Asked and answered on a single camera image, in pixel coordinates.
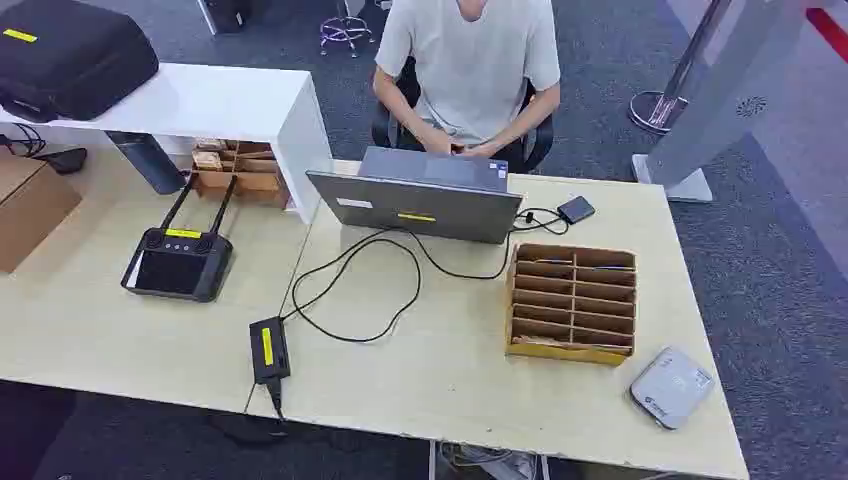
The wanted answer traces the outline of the person's right hand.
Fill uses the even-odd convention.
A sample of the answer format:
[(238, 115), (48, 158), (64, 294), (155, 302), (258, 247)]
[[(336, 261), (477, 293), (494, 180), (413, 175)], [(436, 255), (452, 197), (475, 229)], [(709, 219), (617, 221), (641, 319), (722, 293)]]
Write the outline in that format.
[(419, 138), (419, 142), (429, 153), (439, 155), (453, 155), (453, 139), (441, 130), (425, 131)]

